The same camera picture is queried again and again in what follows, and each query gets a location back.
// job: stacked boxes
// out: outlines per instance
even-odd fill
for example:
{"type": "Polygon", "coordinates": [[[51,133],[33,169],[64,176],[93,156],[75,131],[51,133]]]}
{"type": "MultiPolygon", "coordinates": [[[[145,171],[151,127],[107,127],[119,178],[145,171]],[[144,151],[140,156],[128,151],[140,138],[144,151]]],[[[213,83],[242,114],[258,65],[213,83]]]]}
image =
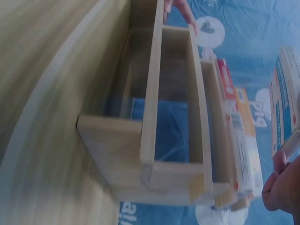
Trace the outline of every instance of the stacked boxes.
{"type": "Polygon", "coordinates": [[[272,156],[282,150],[290,158],[300,147],[300,60],[294,48],[281,47],[269,90],[272,156]]]}

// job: wooden board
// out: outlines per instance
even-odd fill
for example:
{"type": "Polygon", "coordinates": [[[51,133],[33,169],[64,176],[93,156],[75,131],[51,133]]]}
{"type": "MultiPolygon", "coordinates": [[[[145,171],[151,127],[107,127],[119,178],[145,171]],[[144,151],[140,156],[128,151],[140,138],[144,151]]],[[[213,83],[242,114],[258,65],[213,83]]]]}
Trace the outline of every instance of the wooden board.
{"type": "Polygon", "coordinates": [[[205,92],[212,114],[213,126],[213,155],[216,180],[229,182],[231,189],[216,198],[216,207],[223,208],[237,202],[236,172],[234,165],[233,143],[229,117],[226,116],[224,97],[218,78],[217,67],[212,61],[210,66],[205,62],[206,70],[203,71],[205,92]]]}
{"type": "Polygon", "coordinates": [[[160,205],[196,205],[204,204],[213,206],[214,198],[227,191],[230,188],[229,184],[214,184],[213,193],[205,193],[195,200],[190,199],[190,191],[188,189],[173,188],[173,189],[157,189],[149,190],[147,187],[132,188],[126,186],[112,186],[112,191],[120,201],[131,201],[136,203],[160,204],[160,205]]]}
{"type": "Polygon", "coordinates": [[[158,112],[158,89],[161,57],[161,43],[163,34],[164,1],[157,1],[154,21],[150,64],[148,71],[145,109],[143,116],[140,161],[144,165],[151,165],[154,161],[156,123],[158,112]]]}
{"type": "Polygon", "coordinates": [[[212,191],[212,170],[210,152],[210,131],[203,75],[195,32],[189,25],[190,38],[187,43],[187,90],[188,90],[188,132],[190,162],[203,163],[203,191],[212,191]]]}
{"type": "Polygon", "coordinates": [[[141,121],[81,115],[77,129],[109,185],[140,186],[141,121]]]}
{"type": "Polygon", "coordinates": [[[0,224],[117,223],[119,203],[75,121],[104,101],[129,7],[126,0],[28,0],[1,8],[0,224]]]}

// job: wooden shelf organizer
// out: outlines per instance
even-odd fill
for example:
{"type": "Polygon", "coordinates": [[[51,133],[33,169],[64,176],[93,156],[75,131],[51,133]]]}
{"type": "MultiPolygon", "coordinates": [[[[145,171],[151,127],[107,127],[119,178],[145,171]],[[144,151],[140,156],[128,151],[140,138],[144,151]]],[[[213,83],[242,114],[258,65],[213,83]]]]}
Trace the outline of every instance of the wooden shelf organizer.
{"type": "Polygon", "coordinates": [[[232,127],[224,108],[215,62],[200,61],[193,26],[187,29],[163,25],[163,0],[157,3],[133,0],[131,4],[132,22],[115,87],[119,95],[114,107],[116,117],[80,115],[77,122],[80,136],[119,201],[170,205],[203,203],[217,208],[236,203],[232,127]],[[143,14],[141,9],[147,7],[148,14],[143,14]],[[142,121],[130,119],[131,63],[138,60],[135,56],[138,48],[149,52],[142,121]],[[185,59],[189,163],[154,159],[161,56],[162,51],[170,49],[185,59]],[[214,165],[207,106],[212,112],[214,165]],[[213,182],[212,166],[217,182],[213,182]]]}

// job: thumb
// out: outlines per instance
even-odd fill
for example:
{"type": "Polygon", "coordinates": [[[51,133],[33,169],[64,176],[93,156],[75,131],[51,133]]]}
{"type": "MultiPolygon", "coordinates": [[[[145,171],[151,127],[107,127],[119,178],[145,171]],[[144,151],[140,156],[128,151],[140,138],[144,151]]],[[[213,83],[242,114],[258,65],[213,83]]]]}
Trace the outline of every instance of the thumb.
{"type": "Polygon", "coordinates": [[[263,189],[262,189],[262,200],[264,206],[267,208],[269,211],[275,211],[277,208],[274,206],[273,203],[273,198],[274,196],[272,195],[272,187],[276,180],[278,179],[279,175],[276,171],[274,171],[271,176],[267,179],[263,189]]]}

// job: box label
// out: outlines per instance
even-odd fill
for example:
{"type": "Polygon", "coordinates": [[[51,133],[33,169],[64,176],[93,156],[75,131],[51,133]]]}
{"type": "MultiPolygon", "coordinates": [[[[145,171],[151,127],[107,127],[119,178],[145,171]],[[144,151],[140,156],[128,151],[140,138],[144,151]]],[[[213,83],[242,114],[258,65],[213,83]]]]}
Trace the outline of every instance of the box label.
{"type": "Polygon", "coordinates": [[[290,104],[287,95],[285,76],[282,70],[282,65],[279,56],[276,62],[276,70],[277,70],[280,95],[281,95],[282,116],[283,116],[283,126],[284,126],[284,141],[285,141],[292,134],[291,111],[290,111],[290,104]]]}

